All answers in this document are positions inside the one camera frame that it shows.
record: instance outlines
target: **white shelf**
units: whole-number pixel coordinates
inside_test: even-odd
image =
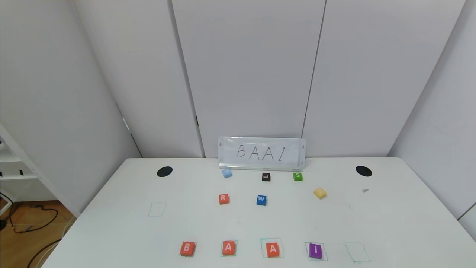
[[[21,162],[21,159],[10,152],[5,144],[0,144],[0,163]]]
[[[0,181],[11,181],[11,180],[31,180],[38,179],[35,175],[25,175],[25,176],[5,176],[0,177]]]

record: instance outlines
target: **blue letter block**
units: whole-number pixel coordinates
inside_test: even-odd
[[[258,195],[258,199],[256,199],[256,205],[266,206],[266,196]]]
[[[224,170],[222,170],[221,172],[223,173],[223,176],[224,176],[225,178],[229,178],[229,177],[231,177],[231,175],[232,175],[231,170],[230,170],[229,168],[224,169]]]

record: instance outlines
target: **cable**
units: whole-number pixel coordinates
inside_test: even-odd
[[[71,217],[71,219],[69,219],[69,222],[65,225],[64,229],[63,229],[63,235],[61,236],[61,238],[64,237],[64,235],[66,234],[66,228],[68,227],[68,225],[71,223],[71,221],[74,219],[75,217]],[[50,247],[44,254],[43,256],[41,256],[40,260],[38,261],[38,263],[36,264],[36,268],[38,268],[40,266],[40,263],[41,261],[45,258],[46,254],[48,254],[48,252],[50,252],[51,250],[53,250],[56,246],[56,245],[53,245],[52,247]]]
[[[57,243],[57,242],[60,242],[60,241],[61,241],[61,238],[58,239],[58,240],[56,240],[56,241],[53,241],[53,242],[47,244],[44,248],[40,249],[40,250],[35,254],[35,256],[33,256],[33,258],[31,258],[30,262],[29,262],[28,265],[27,265],[27,268],[30,268],[30,265],[31,265],[31,263],[33,262],[33,260],[34,260],[34,259],[36,258],[36,256],[38,256],[42,251],[44,251],[47,247],[53,245],[54,243]]]
[[[54,249],[57,245],[58,245],[59,242],[56,243],[56,245],[53,245],[52,247],[50,247],[46,252],[45,254],[43,254],[43,256],[41,256],[40,260],[38,261],[38,263],[36,264],[36,268],[40,267],[40,263],[41,261],[43,260],[43,258],[45,258],[46,254],[48,254],[48,252],[50,252],[52,249]]]
[[[41,226],[41,227],[39,227],[39,228],[30,229],[30,228],[32,228],[32,227],[34,226],[34,225],[32,225],[32,226],[30,226],[30,227],[27,227],[24,231],[17,232],[17,230],[15,230],[15,226],[13,225],[13,221],[11,220],[11,216],[13,215],[13,213],[12,213],[12,211],[13,211],[13,201],[12,201],[12,199],[11,199],[10,197],[8,197],[8,196],[6,196],[6,195],[4,195],[4,194],[2,194],[2,195],[5,196],[6,198],[8,198],[8,200],[10,200],[10,202],[11,202],[10,212],[9,212],[8,218],[9,218],[9,220],[10,220],[11,229],[13,230],[13,232],[14,232],[15,234],[23,234],[23,233],[28,233],[28,232],[33,232],[33,231],[36,231],[36,230],[40,230],[40,229],[42,229],[42,228],[48,226],[50,223],[52,223],[52,222],[56,219],[56,217],[58,216],[58,210],[56,210],[56,209],[54,209],[54,208],[43,208],[43,206],[31,206],[32,208],[37,208],[37,207],[39,207],[39,208],[41,208],[41,210],[52,210],[52,211],[55,211],[56,214],[55,214],[55,216],[53,217],[53,219],[52,219],[51,221],[49,221],[47,224],[45,224],[45,225],[43,225],[43,226]]]
[[[40,224],[40,223],[42,223],[42,222],[44,222],[44,221],[47,221],[47,220],[49,220],[49,219],[51,219],[51,218],[53,218],[53,217],[54,217],[54,216],[48,217],[48,218],[46,218],[46,219],[42,219],[41,221],[39,221],[39,222],[37,222],[37,223],[31,224],[31,227],[33,227],[33,226],[35,226],[35,225],[37,225],[37,224]],[[65,221],[68,220],[68,219],[66,218],[66,216],[61,215],[61,214],[59,214],[58,217],[63,217],[63,219],[64,219]]]
[[[70,223],[74,218],[75,218],[75,217],[73,216],[73,217],[69,220],[69,222],[65,225],[65,227],[64,227],[64,229],[63,229],[63,235],[61,236],[61,238],[63,238],[64,235],[66,234],[66,228],[68,227],[69,223]]]

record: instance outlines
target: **black cable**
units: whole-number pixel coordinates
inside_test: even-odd
[[[33,226],[30,226],[30,227],[26,228],[24,231],[17,232],[17,231],[15,230],[15,226],[13,225],[13,221],[11,220],[11,215],[12,215],[12,211],[13,211],[13,201],[12,201],[12,199],[11,199],[10,197],[4,195],[3,193],[0,193],[0,194],[2,194],[3,196],[5,196],[6,198],[8,198],[8,200],[11,202],[10,212],[9,212],[8,218],[9,218],[9,220],[10,220],[11,228],[12,228],[12,230],[13,230],[13,232],[14,232],[15,234],[23,234],[23,233],[28,233],[28,232],[33,232],[33,231],[36,231],[36,230],[40,230],[40,229],[42,229],[42,228],[48,226],[50,223],[52,223],[52,222],[56,219],[56,217],[58,216],[58,210],[56,210],[56,209],[54,209],[54,208],[43,208],[43,206],[31,206],[32,208],[37,208],[37,207],[39,207],[39,208],[41,208],[41,210],[53,210],[53,211],[56,212],[56,215],[54,216],[54,218],[53,218],[51,221],[49,221],[47,224],[45,224],[45,225],[43,225],[43,226],[41,226],[41,227],[39,227],[39,228],[30,229],[31,227],[33,227]]]
[[[58,240],[56,240],[56,241],[53,241],[53,242],[47,244],[44,248],[40,249],[40,250],[35,254],[35,256],[33,256],[33,258],[31,258],[30,262],[29,262],[28,265],[27,265],[27,268],[30,268],[30,265],[31,265],[31,263],[33,262],[33,260],[34,260],[42,251],[44,251],[47,247],[53,245],[54,243],[60,242],[61,239],[62,239],[62,238],[60,238],[60,239],[58,239]]]

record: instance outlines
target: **sign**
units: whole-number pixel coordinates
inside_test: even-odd
[[[301,171],[306,141],[291,138],[218,138],[220,168]]]

